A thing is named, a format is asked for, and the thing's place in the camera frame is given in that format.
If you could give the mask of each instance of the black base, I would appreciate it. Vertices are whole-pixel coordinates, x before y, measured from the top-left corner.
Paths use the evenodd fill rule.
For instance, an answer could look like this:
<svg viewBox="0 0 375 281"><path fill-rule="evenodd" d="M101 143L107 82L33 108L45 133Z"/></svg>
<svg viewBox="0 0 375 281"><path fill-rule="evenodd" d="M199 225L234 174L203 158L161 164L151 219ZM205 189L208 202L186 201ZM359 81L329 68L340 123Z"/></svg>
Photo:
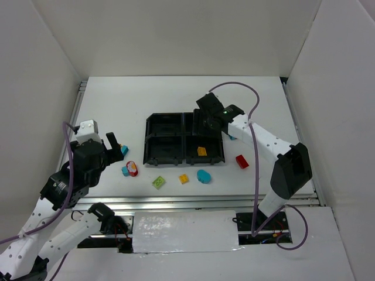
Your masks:
<svg viewBox="0 0 375 281"><path fill-rule="evenodd" d="M225 162L221 132L194 135L197 111L199 109L194 113L154 113L147 118L143 164L178 165L185 159L190 165ZM207 156L199 156L198 147L205 148Z"/></svg>

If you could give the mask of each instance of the plastic block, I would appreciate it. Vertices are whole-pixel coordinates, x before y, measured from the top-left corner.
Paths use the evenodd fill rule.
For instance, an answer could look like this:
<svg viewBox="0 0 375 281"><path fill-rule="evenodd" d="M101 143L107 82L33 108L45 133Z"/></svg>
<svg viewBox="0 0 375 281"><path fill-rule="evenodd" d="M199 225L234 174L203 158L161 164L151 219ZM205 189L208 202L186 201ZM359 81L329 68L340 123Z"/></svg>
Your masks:
<svg viewBox="0 0 375 281"><path fill-rule="evenodd" d="M122 155L126 155L129 151L129 148L126 145L121 146L121 153Z"/></svg>
<svg viewBox="0 0 375 281"><path fill-rule="evenodd" d="M182 174L178 178L180 179L180 181L181 181L182 184L189 182L189 178L188 178L187 174Z"/></svg>
<svg viewBox="0 0 375 281"><path fill-rule="evenodd" d="M205 170L199 170L197 172L197 179L198 181L200 181L201 183L209 183L211 181L211 175L208 174L208 172L206 172Z"/></svg>
<svg viewBox="0 0 375 281"><path fill-rule="evenodd" d="M162 176L158 176L156 180L152 182L152 185L159 190L159 188L162 187L162 185L165 183L165 179L162 178Z"/></svg>
<svg viewBox="0 0 375 281"><path fill-rule="evenodd" d="M121 168L121 171L122 171L122 174L123 174L125 177L129 176L129 172L128 172L128 169L127 169L126 166L125 166L125 167L122 167L122 168Z"/></svg>
<svg viewBox="0 0 375 281"><path fill-rule="evenodd" d="M207 156L206 148L198 146L197 152L198 152L198 156Z"/></svg>
<svg viewBox="0 0 375 281"><path fill-rule="evenodd" d="M236 157L236 161L238 163L238 165L241 167L241 169L245 169L248 167L248 163L247 161L245 160L244 156L241 155L238 155Z"/></svg>
<svg viewBox="0 0 375 281"><path fill-rule="evenodd" d="M130 176L135 177L136 175L138 175L138 169L134 161L129 161L127 163L127 168Z"/></svg>

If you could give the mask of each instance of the white table surface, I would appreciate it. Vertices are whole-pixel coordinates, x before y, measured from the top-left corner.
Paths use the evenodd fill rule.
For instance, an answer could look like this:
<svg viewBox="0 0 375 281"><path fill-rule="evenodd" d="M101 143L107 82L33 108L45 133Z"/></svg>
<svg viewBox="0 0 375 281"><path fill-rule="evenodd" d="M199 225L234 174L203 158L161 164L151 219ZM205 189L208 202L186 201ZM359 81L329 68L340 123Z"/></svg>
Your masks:
<svg viewBox="0 0 375 281"><path fill-rule="evenodd" d="M331 208L299 209L309 224L309 236L295 251L279 249L275 244L245 245L232 252L148 255L116 253L114 248L74 249L56 281L354 281ZM301 241L305 228L294 210L288 208L286 212L294 244L285 246L291 247ZM69 217L65 221L72 223ZM58 264L49 272L48 280Z"/></svg>
<svg viewBox="0 0 375 281"><path fill-rule="evenodd" d="M192 112L196 100L213 86L226 81L240 81L254 87L260 104L253 120L274 135L298 143L288 103L279 77L90 77L77 117L77 124L88 119L98 122L99 134L105 138L114 132L119 143L129 152L123 162L114 163L101 175L100 183L90 189L88 197L132 196L221 196L254 194L254 151L239 140L223 134L225 163L214 166L182 164L144 166L146 119L156 112ZM224 106L235 104L249 112L255 103L254 94L239 85L226 85L214 91ZM242 154L250 167L239 168L235 157ZM124 177L121 168L127 161L137 164L137 177ZM260 158L260 194L270 188L273 165ZM196 172L205 169L212 176L210 184L202 184ZM190 182L182 185L178 179L187 174ZM152 182L162 176L166 183L157 190ZM312 194L307 183L299 194Z"/></svg>

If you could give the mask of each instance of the white wall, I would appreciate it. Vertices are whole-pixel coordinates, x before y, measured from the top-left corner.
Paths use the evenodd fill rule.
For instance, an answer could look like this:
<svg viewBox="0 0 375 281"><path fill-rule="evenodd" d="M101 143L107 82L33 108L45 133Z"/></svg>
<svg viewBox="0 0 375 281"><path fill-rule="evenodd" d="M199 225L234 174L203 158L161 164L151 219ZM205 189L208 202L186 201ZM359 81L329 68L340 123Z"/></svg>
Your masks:
<svg viewBox="0 0 375 281"><path fill-rule="evenodd" d="M0 38L0 214L22 217L56 170L79 78L29 1L0 2Z"/></svg>
<svg viewBox="0 0 375 281"><path fill-rule="evenodd" d="M358 1L323 0L287 84L356 280L373 280L374 46Z"/></svg>
<svg viewBox="0 0 375 281"><path fill-rule="evenodd" d="M321 0L34 0L83 78L289 76Z"/></svg>

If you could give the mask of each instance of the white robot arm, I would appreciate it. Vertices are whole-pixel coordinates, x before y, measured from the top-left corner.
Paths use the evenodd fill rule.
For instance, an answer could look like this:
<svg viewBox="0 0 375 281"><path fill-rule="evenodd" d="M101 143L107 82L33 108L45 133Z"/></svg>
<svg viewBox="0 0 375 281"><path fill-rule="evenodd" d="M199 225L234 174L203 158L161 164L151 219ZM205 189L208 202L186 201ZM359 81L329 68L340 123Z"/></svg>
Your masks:
<svg viewBox="0 0 375 281"><path fill-rule="evenodd" d="M98 184L101 172L110 164L124 159L113 133L107 134L112 148L106 148L94 120L82 122L74 128L74 132L77 140L70 143L74 168L69 167L67 162L60 171L51 175L18 236L0 241L2 244L15 240L0 255L1 281L45 280L47 271L79 242L100 229L108 231L113 226L114 213L106 205L97 203L80 221L50 239L62 218L88 193L90 187ZM67 198L70 169L74 169L74 181L71 196ZM66 200L69 201L67 208L56 217Z"/></svg>
<svg viewBox="0 0 375 281"><path fill-rule="evenodd" d="M199 110L193 128L198 135L212 135L213 132L224 132L253 147L253 136L249 127L248 116L235 105L226 108L210 92L197 101ZM292 145L258 124L250 121L254 129L259 154L274 164L271 177L271 189L259 204L258 221L271 216L311 178L312 171L306 146L301 143Z"/></svg>

